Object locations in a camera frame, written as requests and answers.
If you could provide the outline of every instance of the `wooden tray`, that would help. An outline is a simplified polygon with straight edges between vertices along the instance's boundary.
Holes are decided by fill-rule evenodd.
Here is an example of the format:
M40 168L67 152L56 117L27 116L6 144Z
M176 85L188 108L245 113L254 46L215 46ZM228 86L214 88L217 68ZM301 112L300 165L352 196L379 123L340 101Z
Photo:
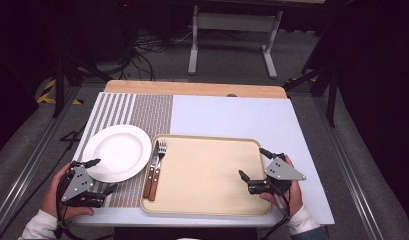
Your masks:
M147 212L261 216L271 204L248 193L239 176L263 179L260 144L252 139L158 135L167 142L155 201L141 198Z

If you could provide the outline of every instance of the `striped placemat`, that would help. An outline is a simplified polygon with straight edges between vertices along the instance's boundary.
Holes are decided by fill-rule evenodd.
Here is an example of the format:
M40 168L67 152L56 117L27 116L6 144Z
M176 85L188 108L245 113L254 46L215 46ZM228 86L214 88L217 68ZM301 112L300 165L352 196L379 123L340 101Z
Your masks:
M173 105L171 95L100 93L95 102L74 160L81 161L88 140L99 131L114 125L129 124L144 130L152 140L158 134L170 133ZM144 168L134 177L119 182L107 197L105 207L140 207L145 178ZM94 192L103 192L107 183L95 181Z

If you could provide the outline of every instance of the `white plate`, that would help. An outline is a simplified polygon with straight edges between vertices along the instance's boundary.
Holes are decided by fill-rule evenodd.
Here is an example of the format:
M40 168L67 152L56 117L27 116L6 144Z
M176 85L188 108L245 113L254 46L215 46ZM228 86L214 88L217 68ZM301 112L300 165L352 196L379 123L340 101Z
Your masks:
M140 128L115 125L99 131L87 143L82 162L100 158L88 168L89 175L101 182L120 182L135 176L147 164L151 140Z

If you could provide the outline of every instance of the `fork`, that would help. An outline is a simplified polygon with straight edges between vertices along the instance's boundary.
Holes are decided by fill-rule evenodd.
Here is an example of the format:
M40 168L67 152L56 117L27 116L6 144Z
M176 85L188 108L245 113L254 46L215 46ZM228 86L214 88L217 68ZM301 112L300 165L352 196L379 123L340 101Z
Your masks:
M155 168L154 177L153 177L152 185L151 185L151 191L148 197L148 200L150 201L155 200L155 195L157 193L158 178L161 172L161 162L164 156L166 156L166 151L167 151L166 141L164 140L160 141L159 146L158 146L158 163L157 163L157 167Z

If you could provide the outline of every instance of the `white sleeve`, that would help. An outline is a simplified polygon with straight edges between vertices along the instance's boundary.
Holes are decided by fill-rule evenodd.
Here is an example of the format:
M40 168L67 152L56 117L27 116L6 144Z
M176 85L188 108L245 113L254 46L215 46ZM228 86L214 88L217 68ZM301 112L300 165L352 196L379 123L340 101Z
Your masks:
M21 239L56 239L54 231L57 229L57 219L39 210L26 225Z
M291 233L291 235L307 232L320 227L310 215L310 212L305 205L303 205L300 210L291 217L287 225L289 226L289 233Z

